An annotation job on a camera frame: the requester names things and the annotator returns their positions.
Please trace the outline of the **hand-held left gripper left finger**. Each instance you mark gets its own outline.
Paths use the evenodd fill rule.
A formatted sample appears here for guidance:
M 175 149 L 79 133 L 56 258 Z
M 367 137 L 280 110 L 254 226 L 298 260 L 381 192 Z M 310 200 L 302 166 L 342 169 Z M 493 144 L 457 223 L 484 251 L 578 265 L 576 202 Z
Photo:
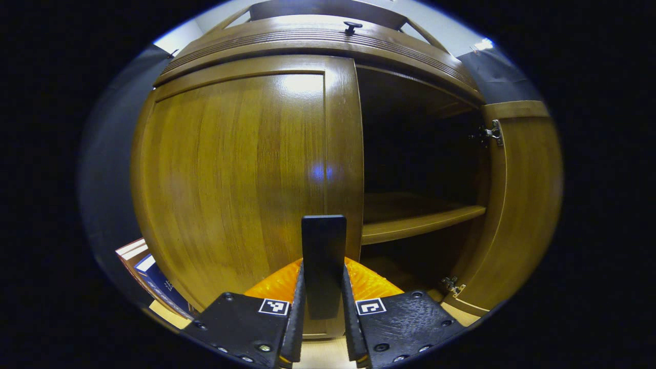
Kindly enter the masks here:
M 277 285 L 290 300 L 224 292 L 182 334 L 246 366 L 293 368 L 301 360 L 305 283 L 302 259 L 291 262 L 261 283 Z

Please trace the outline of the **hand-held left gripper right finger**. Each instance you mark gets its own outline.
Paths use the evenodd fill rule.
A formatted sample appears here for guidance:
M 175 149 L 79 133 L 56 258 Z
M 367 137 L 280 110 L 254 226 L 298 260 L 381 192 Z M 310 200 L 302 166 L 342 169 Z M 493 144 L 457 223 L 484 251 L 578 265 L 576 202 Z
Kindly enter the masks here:
M 365 267 L 345 259 L 342 292 L 347 357 L 358 368 L 397 368 L 458 339 L 466 327 L 424 290 L 357 299 Z

